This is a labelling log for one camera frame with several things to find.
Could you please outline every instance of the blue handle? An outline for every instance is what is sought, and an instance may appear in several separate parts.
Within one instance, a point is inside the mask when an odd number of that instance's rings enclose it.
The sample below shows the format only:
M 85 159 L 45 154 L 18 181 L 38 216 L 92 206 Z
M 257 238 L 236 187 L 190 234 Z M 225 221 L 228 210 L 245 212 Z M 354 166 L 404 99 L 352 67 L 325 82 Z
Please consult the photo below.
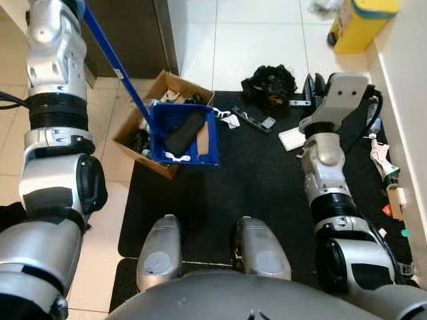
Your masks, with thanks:
M 145 105 L 143 104 L 141 98 L 139 98 L 138 93 L 136 92 L 129 77 L 127 76 L 125 68 L 123 68 L 123 65 L 119 60 L 119 57 L 115 54 L 113 47 L 111 46 L 107 37 L 104 35 L 104 32 L 99 26 L 98 21 L 93 16 L 92 11 L 87 4 L 83 19 L 86 22 L 86 25 L 91 31 L 92 35 L 98 42 L 98 45 L 101 47 L 101 50 L 104 52 L 111 66 L 113 67 L 115 73 L 117 74 L 121 82 L 124 84 L 127 92 L 129 92 L 138 109 L 142 112 L 145 120 L 147 120 L 148 124 L 151 125 L 151 119 L 149 117 L 147 109 L 145 108 Z

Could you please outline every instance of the white wall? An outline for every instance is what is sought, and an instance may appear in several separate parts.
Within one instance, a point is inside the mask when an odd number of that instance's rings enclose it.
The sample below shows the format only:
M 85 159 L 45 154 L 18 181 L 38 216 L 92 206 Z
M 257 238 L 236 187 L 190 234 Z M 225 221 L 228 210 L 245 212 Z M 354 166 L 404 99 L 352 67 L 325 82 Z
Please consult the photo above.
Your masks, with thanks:
M 370 48 L 368 58 L 373 82 L 388 89 L 382 118 L 392 160 L 402 168 L 406 227 L 427 288 L 427 1 L 399 0 L 399 5 L 399 14 L 375 40 L 378 56 Z
M 0 0 L 0 6 L 18 25 L 22 32 L 27 33 L 25 12 L 29 9 L 28 0 Z

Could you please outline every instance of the cardboard box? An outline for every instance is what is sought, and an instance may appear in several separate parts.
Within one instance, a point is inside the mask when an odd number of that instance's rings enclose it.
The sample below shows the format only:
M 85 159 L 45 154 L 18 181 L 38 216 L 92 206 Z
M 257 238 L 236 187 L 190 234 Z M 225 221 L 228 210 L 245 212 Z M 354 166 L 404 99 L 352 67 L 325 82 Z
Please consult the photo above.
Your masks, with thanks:
M 203 97 L 203 100 L 207 101 L 207 105 L 211 107 L 214 106 L 213 91 L 199 87 L 194 83 L 183 80 L 180 77 L 164 70 L 158 75 L 147 94 L 143 97 L 144 103 L 147 103 L 151 99 L 160 100 L 168 89 L 171 89 L 176 93 L 181 93 L 185 98 L 191 97 L 193 94 L 197 93 Z M 173 179 L 173 176 L 179 169 L 179 165 L 161 165 L 160 163 L 143 157 L 128 147 L 131 144 L 132 138 L 138 130 L 142 120 L 143 115 L 141 112 L 138 109 L 133 110 L 125 123 L 113 137 L 113 141 L 119 145 L 120 149 L 123 150 L 126 155 L 135 161 L 138 161 L 142 165 L 149 167 L 168 179 Z

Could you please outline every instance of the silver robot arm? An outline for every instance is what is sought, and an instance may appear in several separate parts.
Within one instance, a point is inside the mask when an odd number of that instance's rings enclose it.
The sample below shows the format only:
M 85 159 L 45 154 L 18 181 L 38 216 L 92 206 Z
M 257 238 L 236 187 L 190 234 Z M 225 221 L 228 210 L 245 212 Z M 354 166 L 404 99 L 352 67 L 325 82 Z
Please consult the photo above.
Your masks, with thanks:
M 351 73 L 332 75 L 327 89 L 320 107 L 300 122 L 307 138 L 302 167 L 316 224 L 320 285 L 385 319 L 425 319 L 427 294 L 402 284 L 389 248 L 358 212 L 342 172 L 345 157 L 336 131 L 367 90 L 380 93 L 365 76 Z
M 30 1 L 30 132 L 19 194 L 27 220 L 0 234 L 3 319 L 65 319 L 90 214 L 107 200 L 87 126 L 84 2 Z

